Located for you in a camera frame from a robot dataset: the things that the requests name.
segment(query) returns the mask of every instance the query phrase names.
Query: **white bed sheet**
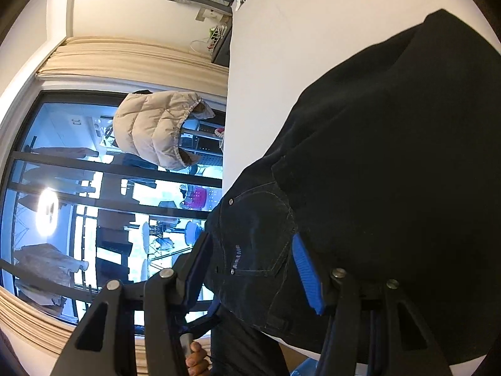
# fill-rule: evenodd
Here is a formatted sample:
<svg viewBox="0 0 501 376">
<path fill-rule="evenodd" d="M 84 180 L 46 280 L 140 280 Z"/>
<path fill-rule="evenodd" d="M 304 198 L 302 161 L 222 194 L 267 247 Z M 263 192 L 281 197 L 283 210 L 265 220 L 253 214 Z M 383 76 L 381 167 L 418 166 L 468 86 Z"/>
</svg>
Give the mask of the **white bed sheet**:
<svg viewBox="0 0 501 376">
<path fill-rule="evenodd" d="M 247 0 L 233 18 L 224 191 L 263 156 L 308 85 L 365 47 L 421 23 L 440 8 L 501 52 L 472 0 Z M 453 367 L 454 375 L 471 375 L 481 360 Z"/>
</svg>

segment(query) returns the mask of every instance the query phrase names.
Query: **glass window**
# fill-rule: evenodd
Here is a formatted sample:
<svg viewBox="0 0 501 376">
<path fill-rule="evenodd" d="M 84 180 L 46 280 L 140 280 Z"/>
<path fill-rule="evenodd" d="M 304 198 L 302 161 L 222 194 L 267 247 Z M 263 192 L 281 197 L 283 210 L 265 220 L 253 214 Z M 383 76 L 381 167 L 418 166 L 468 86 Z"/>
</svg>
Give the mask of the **glass window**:
<svg viewBox="0 0 501 376">
<path fill-rule="evenodd" d="M 134 155 L 124 154 L 120 150 L 113 132 L 116 109 L 117 106 L 46 102 L 40 107 L 18 150 L 166 171 L 165 168 Z M 216 111 L 214 119 L 187 120 L 183 128 L 186 131 L 214 133 L 216 128 L 223 125 L 224 115 Z M 179 148 L 198 155 L 200 161 L 181 171 L 172 172 L 222 179 L 219 141 L 183 133 L 179 139 Z"/>
<path fill-rule="evenodd" d="M 190 252 L 222 197 L 222 157 L 221 165 L 210 161 L 214 154 L 204 154 L 207 164 L 182 174 L 167 171 L 113 148 L 116 105 L 94 96 L 93 104 L 55 96 L 57 101 L 43 100 L 12 155 L 3 194 L 2 259 L 92 293 L 111 279 L 141 282 L 172 267 Z M 200 154 L 212 151 L 196 140 L 183 135 L 180 144 Z M 54 295 L 20 277 L 3 270 L 6 288 L 50 315 L 77 323 L 89 308 L 89 299 Z M 203 287 L 199 300 L 212 298 Z M 136 325 L 144 325 L 143 312 L 136 313 Z"/>
</svg>

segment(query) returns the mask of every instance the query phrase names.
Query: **ceiling light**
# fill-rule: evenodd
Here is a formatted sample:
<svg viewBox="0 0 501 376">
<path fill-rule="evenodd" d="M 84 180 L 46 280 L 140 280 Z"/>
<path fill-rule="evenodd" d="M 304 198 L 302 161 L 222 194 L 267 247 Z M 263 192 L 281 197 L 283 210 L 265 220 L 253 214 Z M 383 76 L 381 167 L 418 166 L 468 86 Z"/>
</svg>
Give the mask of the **ceiling light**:
<svg viewBox="0 0 501 376">
<path fill-rule="evenodd" d="M 58 225 L 59 199 L 52 189 L 44 189 L 38 200 L 36 224 L 38 233 L 50 236 Z"/>
</svg>

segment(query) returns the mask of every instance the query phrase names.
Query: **finger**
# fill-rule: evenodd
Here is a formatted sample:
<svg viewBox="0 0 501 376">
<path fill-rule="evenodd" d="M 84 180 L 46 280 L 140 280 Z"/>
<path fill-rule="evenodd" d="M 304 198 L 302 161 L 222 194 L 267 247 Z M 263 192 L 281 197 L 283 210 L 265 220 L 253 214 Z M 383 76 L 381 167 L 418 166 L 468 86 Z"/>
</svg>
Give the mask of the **finger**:
<svg viewBox="0 0 501 376">
<path fill-rule="evenodd" d="M 202 362 L 202 360 L 207 356 L 207 352 L 202 349 L 199 350 L 198 352 L 193 352 L 191 355 L 189 355 L 186 358 L 186 366 L 189 368 L 192 366 L 195 366 L 197 363 Z"/>
<path fill-rule="evenodd" d="M 209 368 L 209 362 L 207 360 L 203 360 L 198 365 L 193 366 L 188 369 L 188 373 L 190 376 L 203 374 Z"/>
<path fill-rule="evenodd" d="M 202 349 L 202 345 L 200 345 L 198 342 L 194 341 L 191 343 L 190 348 L 193 352 L 198 352 L 199 350 Z"/>
</svg>

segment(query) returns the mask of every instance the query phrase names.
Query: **white wall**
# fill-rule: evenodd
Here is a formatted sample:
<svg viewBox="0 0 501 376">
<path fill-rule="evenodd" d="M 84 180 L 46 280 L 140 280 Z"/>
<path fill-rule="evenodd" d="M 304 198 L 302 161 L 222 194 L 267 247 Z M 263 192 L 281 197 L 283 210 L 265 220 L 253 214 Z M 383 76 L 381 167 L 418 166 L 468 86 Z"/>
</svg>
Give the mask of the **white wall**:
<svg viewBox="0 0 501 376">
<path fill-rule="evenodd" d="M 47 0 L 30 0 L 0 45 L 0 96 L 29 57 L 47 41 Z"/>
<path fill-rule="evenodd" d="M 189 49 L 215 23 L 196 21 L 199 9 L 167 0 L 75 0 L 74 36 L 122 36 Z"/>
</svg>

